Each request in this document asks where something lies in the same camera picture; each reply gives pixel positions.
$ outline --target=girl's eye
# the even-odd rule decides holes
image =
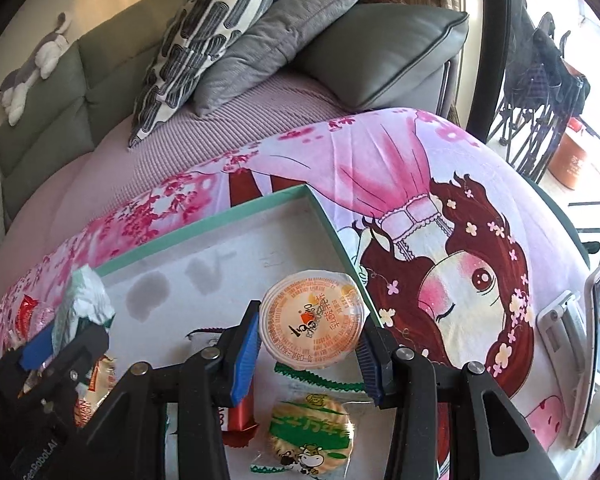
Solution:
[[[484,292],[491,286],[491,283],[493,283],[493,277],[487,269],[480,267],[480,269],[474,270],[471,281],[474,284],[475,290]]]

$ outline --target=pink quilted blanket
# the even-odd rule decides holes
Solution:
[[[564,290],[581,290],[586,266],[509,166],[451,123],[406,108],[252,142],[90,222],[5,295],[0,357],[23,294],[58,305],[72,270],[301,182],[315,191],[385,325],[434,361],[483,362],[549,449],[565,418],[535,315]]]

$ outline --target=tray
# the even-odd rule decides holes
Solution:
[[[352,276],[370,315],[379,322],[336,232],[307,186],[236,206],[106,263],[97,271],[116,309],[109,353],[116,359],[119,374],[139,360],[155,368],[183,362],[217,338],[198,334],[192,343],[186,337],[189,332],[237,324],[250,300],[262,298],[271,285],[305,269]],[[201,341],[200,336],[208,341]],[[267,428],[276,399],[298,384],[275,373],[274,366],[275,361],[263,348],[254,375],[255,416],[260,429],[247,448],[226,448],[233,480],[266,480],[251,473],[249,465],[257,451],[267,447]],[[341,383],[362,381],[354,354],[317,373]],[[393,413],[374,409],[372,414],[362,420],[358,430],[347,479],[380,478],[384,474]],[[293,472],[275,477],[299,480],[298,473]],[[174,478],[172,468],[168,478]]]

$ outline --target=jelly cup lid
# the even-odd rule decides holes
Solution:
[[[295,370],[326,368],[355,349],[368,314],[350,276],[304,270],[265,294],[260,337],[277,361]]]

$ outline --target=cartoon cow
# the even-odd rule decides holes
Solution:
[[[320,454],[321,450],[322,448],[315,444],[304,444],[300,447],[300,453],[295,456],[292,451],[284,453],[280,457],[280,463],[292,471],[315,476],[319,473],[316,468],[324,463],[324,457]]]

